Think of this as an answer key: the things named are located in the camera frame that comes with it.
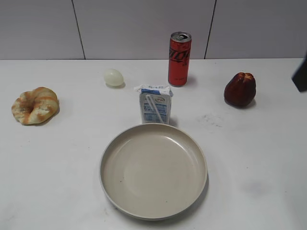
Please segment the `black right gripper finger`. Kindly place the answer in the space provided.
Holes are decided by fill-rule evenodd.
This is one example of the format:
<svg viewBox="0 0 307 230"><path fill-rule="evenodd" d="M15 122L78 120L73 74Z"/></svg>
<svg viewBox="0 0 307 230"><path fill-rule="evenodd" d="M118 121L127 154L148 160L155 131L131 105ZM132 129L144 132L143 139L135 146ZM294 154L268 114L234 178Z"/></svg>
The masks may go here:
<svg viewBox="0 0 307 230"><path fill-rule="evenodd" d="M307 56L293 75L292 81L299 92L307 91Z"/></svg>

